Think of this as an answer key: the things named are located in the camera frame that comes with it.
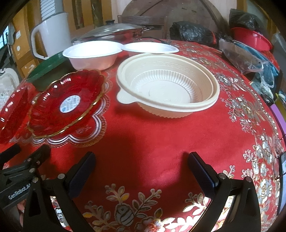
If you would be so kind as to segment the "red glass plate with sticker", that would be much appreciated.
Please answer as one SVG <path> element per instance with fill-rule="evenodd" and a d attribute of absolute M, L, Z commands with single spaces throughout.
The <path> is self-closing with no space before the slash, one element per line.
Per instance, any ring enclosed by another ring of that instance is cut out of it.
<path fill-rule="evenodd" d="M 52 82 L 34 100 L 28 129 L 36 138 L 50 138 L 81 121 L 105 92 L 98 70 L 80 70 Z"/>

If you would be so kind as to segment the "dark green plastic bowl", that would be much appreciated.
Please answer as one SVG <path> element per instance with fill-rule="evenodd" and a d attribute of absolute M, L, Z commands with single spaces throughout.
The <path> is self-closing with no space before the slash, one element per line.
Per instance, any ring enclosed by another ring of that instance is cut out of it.
<path fill-rule="evenodd" d="M 74 71 L 69 59 L 63 56 L 63 52 L 59 52 L 41 62 L 29 74 L 27 82 L 33 84 L 38 91 L 44 91 L 52 82 Z"/>

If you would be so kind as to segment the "large white foam bowl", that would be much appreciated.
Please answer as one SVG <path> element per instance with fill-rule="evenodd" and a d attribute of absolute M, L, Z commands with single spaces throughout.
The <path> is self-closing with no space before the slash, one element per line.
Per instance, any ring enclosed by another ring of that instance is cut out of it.
<path fill-rule="evenodd" d="M 75 70 L 106 70 L 111 67 L 123 45 L 113 41 L 89 41 L 63 51 Z"/>

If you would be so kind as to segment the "small white foam bowl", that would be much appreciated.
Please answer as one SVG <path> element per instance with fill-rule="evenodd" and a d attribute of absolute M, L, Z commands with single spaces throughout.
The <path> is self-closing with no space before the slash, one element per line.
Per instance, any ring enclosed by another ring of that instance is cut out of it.
<path fill-rule="evenodd" d="M 122 50 L 128 52 L 129 56 L 134 56 L 141 53 L 169 54 L 179 52 L 178 48 L 159 42 L 132 42 L 123 45 Z"/>

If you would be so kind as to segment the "red glass plate plain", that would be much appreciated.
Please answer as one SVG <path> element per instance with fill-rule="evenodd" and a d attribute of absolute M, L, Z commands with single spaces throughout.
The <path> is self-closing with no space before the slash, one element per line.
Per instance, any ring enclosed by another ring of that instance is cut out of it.
<path fill-rule="evenodd" d="M 8 143 L 15 135 L 35 96 L 35 86 L 29 82 L 23 82 L 11 94 L 1 110 L 1 144 Z"/>

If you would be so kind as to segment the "white ornate chair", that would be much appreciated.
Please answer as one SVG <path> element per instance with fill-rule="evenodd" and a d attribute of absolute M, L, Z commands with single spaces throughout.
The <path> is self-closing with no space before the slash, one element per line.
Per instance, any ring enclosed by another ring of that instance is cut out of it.
<path fill-rule="evenodd" d="M 1 69 L 0 109 L 4 107 L 11 94 L 19 85 L 18 74 L 12 68 Z"/>

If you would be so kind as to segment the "red embroidered tablecloth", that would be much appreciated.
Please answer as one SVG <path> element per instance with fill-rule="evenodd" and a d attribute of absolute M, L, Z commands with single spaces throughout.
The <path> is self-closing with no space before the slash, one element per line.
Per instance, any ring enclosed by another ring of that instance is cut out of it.
<path fill-rule="evenodd" d="M 67 139 L 45 140 L 51 157 L 40 173 L 53 178 L 92 151 L 95 171 L 75 199 L 90 228 L 142 231 L 159 218 L 162 231 L 189 231 L 210 203 L 187 165 L 195 151 L 230 179 L 253 179 L 261 230 L 267 231 L 278 216 L 281 186 L 273 165 L 285 148 L 282 132 L 269 107 L 221 52 L 191 42 L 176 46 L 217 78 L 221 92 L 213 107 L 170 119 L 137 104 L 120 104 L 112 68 L 106 72 L 110 88 L 99 115 Z"/>

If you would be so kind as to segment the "cardboard box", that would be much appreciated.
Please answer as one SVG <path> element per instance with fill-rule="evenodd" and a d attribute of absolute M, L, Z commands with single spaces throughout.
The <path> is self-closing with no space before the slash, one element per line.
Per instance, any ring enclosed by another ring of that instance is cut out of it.
<path fill-rule="evenodd" d="M 39 65 L 31 49 L 31 37 L 28 26 L 28 8 L 24 6 L 13 18 L 15 28 L 14 43 L 12 45 L 13 58 L 22 79 L 25 79 Z"/>

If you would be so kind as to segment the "white electric kettle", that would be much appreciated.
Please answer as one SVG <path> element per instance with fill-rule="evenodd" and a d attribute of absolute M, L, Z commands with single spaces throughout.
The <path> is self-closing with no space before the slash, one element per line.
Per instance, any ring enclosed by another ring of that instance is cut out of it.
<path fill-rule="evenodd" d="M 37 33 L 40 34 L 47 56 L 39 54 L 36 50 L 35 36 Z M 33 55 L 38 59 L 47 60 L 71 45 L 67 12 L 59 12 L 51 15 L 31 32 L 31 50 Z"/>

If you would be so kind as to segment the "clear plastic bag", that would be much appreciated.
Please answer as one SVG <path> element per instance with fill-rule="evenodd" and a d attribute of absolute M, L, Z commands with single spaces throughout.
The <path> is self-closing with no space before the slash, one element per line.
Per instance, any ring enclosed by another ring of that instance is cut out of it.
<path fill-rule="evenodd" d="M 270 71 L 269 63 L 267 61 L 259 59 L 249 51 L 232 42 L 220 39 L 219 49 L 223 52 L 228 61 L 242 74 L 248 72 L 267 74 L 268 71 Z"/>

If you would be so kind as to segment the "steel pot with glass lid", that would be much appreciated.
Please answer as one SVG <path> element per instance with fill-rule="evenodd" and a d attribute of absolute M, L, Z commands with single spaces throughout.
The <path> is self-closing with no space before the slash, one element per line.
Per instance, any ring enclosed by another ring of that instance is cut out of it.
<path fill-rule="evenodd" d="M 114 41 L 121 44 L 128 44 L 133 40 L 140 39 L 143 32 L 154 29 L 153 26 L 138 26 L 128 23 L 112 23 L 97 27 L 91 31 L 71 40 L 72 44 L 79 44 L 89 41 Z"/>

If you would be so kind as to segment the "red plastic basin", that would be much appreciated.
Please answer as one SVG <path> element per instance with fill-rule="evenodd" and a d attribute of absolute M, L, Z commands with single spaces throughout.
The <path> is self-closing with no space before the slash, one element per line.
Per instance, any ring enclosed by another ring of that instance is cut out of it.
<path fill-rule="evenodd" d="M 258 32 L 243 27 L 234 27 L 230 31 L 234 40 L 250 46 L 257 51 L 270 51 L 272 49 L 271 42 Z"/>

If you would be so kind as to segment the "black plastic bag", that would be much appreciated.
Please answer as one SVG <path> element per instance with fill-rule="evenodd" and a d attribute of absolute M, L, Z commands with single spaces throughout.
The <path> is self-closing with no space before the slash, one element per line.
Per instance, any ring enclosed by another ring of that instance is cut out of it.
<path fill-rule="evenodd" d="M 208 28 L 188 21 L 174 22 L 169 29 L 170 39 L 186 42 L 196 42 L 205 46 L 217 48 L 218 37 Z"/>

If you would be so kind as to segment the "round wooden tabletop leaning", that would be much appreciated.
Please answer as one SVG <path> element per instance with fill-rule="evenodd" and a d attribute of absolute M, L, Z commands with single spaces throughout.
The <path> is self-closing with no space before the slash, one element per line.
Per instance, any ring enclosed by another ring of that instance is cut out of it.
<path fill-rule="evenodd" d="M 167 36 L 170 35 L 169 28 L 178 21 L 192 22 L 216 33 L 229 34 L 227 21 L 210 1 L 131 1 L 118 16 L 118 22 L 136 24 L 136 18 L 145 26 L 164 23 Z"/>

